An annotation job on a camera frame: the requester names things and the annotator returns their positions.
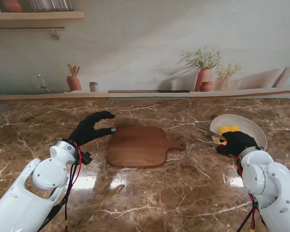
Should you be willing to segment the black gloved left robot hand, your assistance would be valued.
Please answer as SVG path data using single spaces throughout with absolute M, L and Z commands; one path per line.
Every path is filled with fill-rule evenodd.
M 101 111 L 93 113 L 87 116 L 85 119 L 79 122 L 76 129 L 68 137 L 68 140 L 72 143 L 76 143 L 78 146 L 85 145 L 97 138 L 101 138 L 107 135 L 115 133 L 115 128 L 101 128 L 94 129 L 97 122 L 102 119 L 113 119 L 115 115 L 108 111 Z

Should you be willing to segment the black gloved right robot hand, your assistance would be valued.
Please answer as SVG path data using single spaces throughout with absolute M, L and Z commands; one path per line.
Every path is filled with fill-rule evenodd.
M 222 136 L 227 139 L 226 145 L 216 147 L 216 151 L 222 155 L 233 155 L 237 157 L 246 148 L 258 146 L 253 137 L 241 131 L 225 132 Z

